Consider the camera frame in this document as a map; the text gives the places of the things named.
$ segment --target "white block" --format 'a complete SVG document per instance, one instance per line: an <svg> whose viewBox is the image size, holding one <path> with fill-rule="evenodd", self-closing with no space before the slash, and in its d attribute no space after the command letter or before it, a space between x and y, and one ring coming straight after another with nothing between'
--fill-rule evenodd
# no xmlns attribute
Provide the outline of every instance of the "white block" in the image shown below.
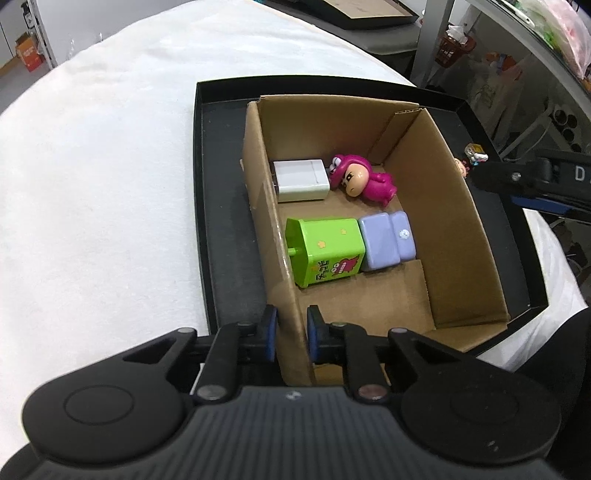
<svg viewBox="0 0 591 480"><path fill-rule="evenodd" d="M322 160L273 162L277 177L277 201L323 200L330 190Z"/></svg>

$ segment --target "white fabric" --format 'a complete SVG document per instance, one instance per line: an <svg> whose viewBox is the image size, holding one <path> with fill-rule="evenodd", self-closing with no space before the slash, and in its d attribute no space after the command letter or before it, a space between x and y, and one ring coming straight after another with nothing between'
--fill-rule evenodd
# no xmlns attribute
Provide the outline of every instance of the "white fabric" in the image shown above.
<svg viewBox="0 0 591 480"><path fill-rule="evenodd" d="M536 353L566 320L587 307L555 234L538 212L524 212L540 258L548 308L478 357L511 371Z"/></svg>
<svg viewBox="0 0 591 480"><path fill-rule="evenodd" d="M195 85L290 73L408 84L252 0L200 0L81 52L0 116L0 465L26 442L21 406L43 382L179 326L206 333ZM500 364L528 356L583 306L556 240L529 219L548 289L564 298L534 337L487 354Z"/></svg>

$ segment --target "green toy box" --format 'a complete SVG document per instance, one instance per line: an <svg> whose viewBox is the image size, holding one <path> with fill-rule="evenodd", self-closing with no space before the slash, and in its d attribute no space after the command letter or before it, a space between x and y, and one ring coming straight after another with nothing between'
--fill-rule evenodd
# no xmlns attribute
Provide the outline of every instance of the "green toy box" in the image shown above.
<svg viewBox="0 0 591 480"><path fill-rule="evenodd" d="M355 275L365 255L365 244L354 218L288 218L285 241L295 283L301 288Z"/></svg>

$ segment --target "plastic bag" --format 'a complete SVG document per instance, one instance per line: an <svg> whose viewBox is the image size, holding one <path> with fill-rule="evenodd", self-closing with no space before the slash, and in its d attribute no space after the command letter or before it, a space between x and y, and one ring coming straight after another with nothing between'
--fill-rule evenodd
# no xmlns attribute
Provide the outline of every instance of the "plastic bag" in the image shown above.
<svg viewBox="0 0 591 480"><path fill-rule="evenodd" d="M470 62L475 76L468 101L486 133L497 145L506 140L524 87L524 73L534 61L533 56L528 55L518 63L505 63L506 57L488 54L480 62ZM503 70L502 66L507 65L512 66Z"/></svg>
<svg viewBox="0 0 591 480"><path fill-rule="evenodd" d="M566 0L519 0L534 21L535 29L555 44L573 73L584 78L591 63L591 35Z"/></svg>

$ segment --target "pink hooded toy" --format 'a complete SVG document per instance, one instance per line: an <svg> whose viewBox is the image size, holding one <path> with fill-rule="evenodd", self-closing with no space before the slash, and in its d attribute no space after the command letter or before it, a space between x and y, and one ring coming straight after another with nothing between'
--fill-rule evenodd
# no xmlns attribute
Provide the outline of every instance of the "pink hooded toy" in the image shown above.
<svg viewBox="0 0 591 480"><path fill-rule="evenodd" d="M350 197L379 202L386 207L396 195L397 188L389 173L374 173L371 164L358 155L335 155L329 167L330 188L345 186Z"/></svg>

